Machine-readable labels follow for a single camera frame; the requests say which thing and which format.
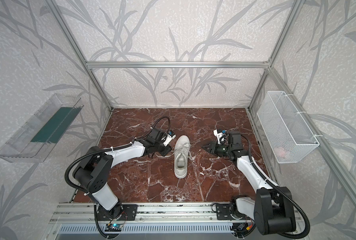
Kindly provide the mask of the white sneaker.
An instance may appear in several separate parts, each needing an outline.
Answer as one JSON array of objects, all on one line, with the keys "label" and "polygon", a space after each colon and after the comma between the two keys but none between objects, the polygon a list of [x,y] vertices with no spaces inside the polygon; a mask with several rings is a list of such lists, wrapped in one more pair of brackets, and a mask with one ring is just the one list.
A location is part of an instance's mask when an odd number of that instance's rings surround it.
[{"label": "white sneaker", "polygon": [[174,173],[178,179],[187,176],[190,147],[190,140],[187,136],[182,135],[178,138],[174,151]]}]

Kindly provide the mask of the white shoelace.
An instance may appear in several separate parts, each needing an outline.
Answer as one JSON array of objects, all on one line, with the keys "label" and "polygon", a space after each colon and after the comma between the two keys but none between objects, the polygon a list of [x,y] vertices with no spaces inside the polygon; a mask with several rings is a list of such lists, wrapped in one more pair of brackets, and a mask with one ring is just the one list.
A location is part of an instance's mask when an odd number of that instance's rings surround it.
[{"label": "white shoelace", "polygon": [[173,156],[175,153],[181,153],[181,152],[183,153],[185,151],[188,151],[188,160],[193,161],[193,160],[195,160],[195,157],[193,157],[190,152],[191,146],[192,146],[191,144],[183,144],[182,146],[170,151],[165,156],[162,156],[161,154],[157,154],[157,153],[155,153],[155,156],[158,158],[169,158],[169,157]]}]

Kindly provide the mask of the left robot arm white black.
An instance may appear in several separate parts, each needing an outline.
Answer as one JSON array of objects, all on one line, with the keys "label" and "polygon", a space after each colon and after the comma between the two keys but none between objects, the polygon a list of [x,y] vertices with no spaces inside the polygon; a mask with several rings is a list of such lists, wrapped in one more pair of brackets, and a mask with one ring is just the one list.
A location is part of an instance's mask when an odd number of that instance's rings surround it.
[{"label": "left robot arm white black", "polygon": [[79,183],[79,190],[104,210],[112,212],[120,208],[121,203],[108,185],[111,168],[153,153],[165,156],[172,150],[170,142],[175,137],[176,134],[172,130],[163,132],[158,128],[153,128],[146,137],[134,139],[126,145],[108,149],[92,147],[85,156],[71,164],[65,172],[65,177],[68,178],[70,170],[75,168],[72,176]]}]

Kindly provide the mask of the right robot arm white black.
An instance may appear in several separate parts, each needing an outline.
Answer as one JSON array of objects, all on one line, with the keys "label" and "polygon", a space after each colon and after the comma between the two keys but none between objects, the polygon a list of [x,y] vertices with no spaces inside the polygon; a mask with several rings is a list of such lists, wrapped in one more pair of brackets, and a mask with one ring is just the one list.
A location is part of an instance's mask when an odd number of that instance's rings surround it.
[{"label": "right robot arm white black", "polygon": [[243,145],[243,136],[237,131],[214,130],[216,141],[203,145],[203,150],[231,161],[249,181],[256,193],[252,199],[240,195],[229,204],[228,216],[235,220],[252,220],[252,226],[262,235],[278,234],[297,239],[294,204],[286,187],[279,187],[259,167],[252,155],[252,145]]}]

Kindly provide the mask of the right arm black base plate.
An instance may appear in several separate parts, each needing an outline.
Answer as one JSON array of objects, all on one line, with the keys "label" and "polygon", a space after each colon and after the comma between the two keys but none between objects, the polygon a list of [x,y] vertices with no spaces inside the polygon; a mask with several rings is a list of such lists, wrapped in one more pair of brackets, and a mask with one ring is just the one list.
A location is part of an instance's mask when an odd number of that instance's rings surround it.
[{"label": "right arm black base plate", "polygon": [[254,214],[252,212],[242,213],[242,210],[238,210],[237,205],[233,203],[228,204],[220,204],[215,203],[213,204],[212,210],[217,215],[217,220],[220,221],[254,221]]}]

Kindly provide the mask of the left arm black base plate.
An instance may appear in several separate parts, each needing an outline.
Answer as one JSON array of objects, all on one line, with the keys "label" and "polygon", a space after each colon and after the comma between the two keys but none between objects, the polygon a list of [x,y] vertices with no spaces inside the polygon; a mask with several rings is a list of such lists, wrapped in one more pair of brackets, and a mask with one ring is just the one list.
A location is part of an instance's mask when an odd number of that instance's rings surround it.
[{"label": "left arm black base plate", "polygon": [[115,206],[110,211],[98,206],[96,219],[98,221],[134,221],[137,215],[137,209],[138,205],[136,204],[123,204],[121,206]]}]

